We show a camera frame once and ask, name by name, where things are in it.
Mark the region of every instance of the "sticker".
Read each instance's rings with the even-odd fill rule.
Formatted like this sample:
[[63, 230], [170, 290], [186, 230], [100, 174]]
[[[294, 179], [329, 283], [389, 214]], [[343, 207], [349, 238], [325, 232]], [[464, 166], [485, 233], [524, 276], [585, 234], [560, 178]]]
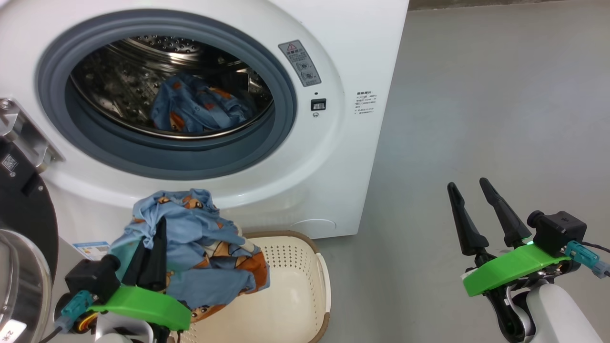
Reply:
[[86, 258], [93, 261], [101, 260], [110, 248], [110, 244], [107, 242], [75, 243], [72, 246]]
[[377, 95], [372, 91], [356, 93], [356, 102], [354, 103], [354, 114], [369, 114], [375, 111], [377, 103]]
[[15, 342], [19, 338], [23, 330], [25, 330], [26, 328], [27, 325], [22, 322], [19, 322], [15, 319], [9, 320], [6, 324], [4, 324], [2, 330], [0, 330], [0, 342]]
[[17, 160], [10, 154], [6, 155], [6, 157], [2, 160], [2, 165], [4, 168], [8, 169], [9, 172], [15, 170], [15, 167], [17, 167], [18, 164], [19, 162], [17, 162]]
[[316, 70], [314, 63], [311, 62], [309, 54], [305, 48], [303, 48], [300, 41], [294, 40], [292, 42], [282, 43], [278, 45], [278, 47], [284, 56], [286, 56], [290, 64], [292, 64], [296, 74], [301, 79], [303, 87], [322, 83], [318, 70]]

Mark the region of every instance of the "white plastic basket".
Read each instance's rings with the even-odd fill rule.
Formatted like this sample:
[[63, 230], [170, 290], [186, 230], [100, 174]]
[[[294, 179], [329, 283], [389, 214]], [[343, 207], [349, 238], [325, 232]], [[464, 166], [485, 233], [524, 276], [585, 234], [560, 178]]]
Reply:
[[246, 235], [265, 255], [271, 286], [237, 297], [182, 333], [188, 343], [315, 343], [330, 320], [331, 283], [314, 242], [293, 231]]

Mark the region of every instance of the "gray rubber gasket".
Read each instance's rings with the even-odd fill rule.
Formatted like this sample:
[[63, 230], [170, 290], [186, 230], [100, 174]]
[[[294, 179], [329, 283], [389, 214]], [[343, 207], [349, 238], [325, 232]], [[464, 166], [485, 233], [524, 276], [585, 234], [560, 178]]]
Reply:
[[[257, 123], [212, 140], [160, 139], [112, 123], [78, 96], [68, 76], [78, 61], [95, 49], [143, 34], [189, 38], [227, 51], [265, 80], [274, 106]], [[296, 117], [294, 86], [275, 56], [243, 32], [192, 13], [131, 10], [85, 21], [47, 49], [37, 81], [41, 105], [68, 141], [102, 163], [150, 178], [206, 179], [246, 169], [284, 141]]]

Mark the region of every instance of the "laundry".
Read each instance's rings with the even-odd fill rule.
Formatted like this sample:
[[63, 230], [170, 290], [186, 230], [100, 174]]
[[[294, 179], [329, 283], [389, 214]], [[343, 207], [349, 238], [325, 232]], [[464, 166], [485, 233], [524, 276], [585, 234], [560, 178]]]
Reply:
[[139, 244], [154, 248], [157, 224], [165, 221], [167, 265], [165, 293], [184, 301], [192, 322], [218, 312], [233, 299], [269, 286], [268, 266], [259, 247], [220, 217], [203, 189], [157, 192], [134, 205], [133, 219], [109, 253], [121, 261], [124, 280]]
[[205, 132], [238, 125], [252, 114], [230, 93], [201, 78], [179, 73], [161, 84], [150, 118], [160, 130]]

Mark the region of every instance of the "washing machine door opening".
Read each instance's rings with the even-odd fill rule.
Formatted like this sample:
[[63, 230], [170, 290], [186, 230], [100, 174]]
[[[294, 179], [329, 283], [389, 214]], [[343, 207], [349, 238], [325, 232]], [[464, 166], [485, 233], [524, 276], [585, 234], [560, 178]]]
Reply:
[[70, 82], [109, 120], [167, 139], [231, 134], [269, 115], [273, 101], [265, 81], [235, 56], [154, 34], [97, 49], [78, 63]]
[[269, 49], [192, 13], [133, 10], [66, 31], [43, 56], [41, 104], [74, 146], [160, 179], [248, 168], [288, 136], [290, 78]]

